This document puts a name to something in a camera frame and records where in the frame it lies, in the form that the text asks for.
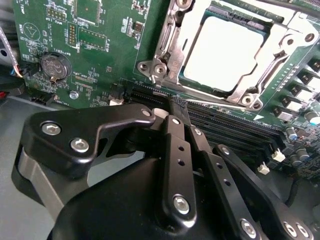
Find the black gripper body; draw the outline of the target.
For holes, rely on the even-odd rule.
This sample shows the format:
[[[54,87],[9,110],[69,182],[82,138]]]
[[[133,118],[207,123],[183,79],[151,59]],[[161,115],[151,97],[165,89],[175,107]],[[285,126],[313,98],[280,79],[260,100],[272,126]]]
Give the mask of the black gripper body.
[[[139,160],[73,197],[59,213],[51,240],[231,240],[212,188],[195,175],[197,220],[174,234],[157,218],[163,164]]]

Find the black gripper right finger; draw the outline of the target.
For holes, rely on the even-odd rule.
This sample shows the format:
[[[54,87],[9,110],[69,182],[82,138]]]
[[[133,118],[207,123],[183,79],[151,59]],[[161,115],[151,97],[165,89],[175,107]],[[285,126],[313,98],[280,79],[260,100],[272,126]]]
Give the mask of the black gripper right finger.
[[[221,203],[228,240],[313,240],[312,230],[229,147],[211,148],[180,104],[191,145]]]

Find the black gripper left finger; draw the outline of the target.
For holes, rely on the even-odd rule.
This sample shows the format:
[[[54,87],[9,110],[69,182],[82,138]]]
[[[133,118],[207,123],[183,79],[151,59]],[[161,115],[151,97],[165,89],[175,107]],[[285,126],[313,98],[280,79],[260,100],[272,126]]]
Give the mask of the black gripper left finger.
[[[160,218],[174,229],[189,229],[197,210],[187,118],[175,102],[169,110],[136,103],[33,114],[21,133],[16,187],[57,219],[72,198],[88,189],[93,166],[141,151],[160,157],[164,165],[156,203]]]

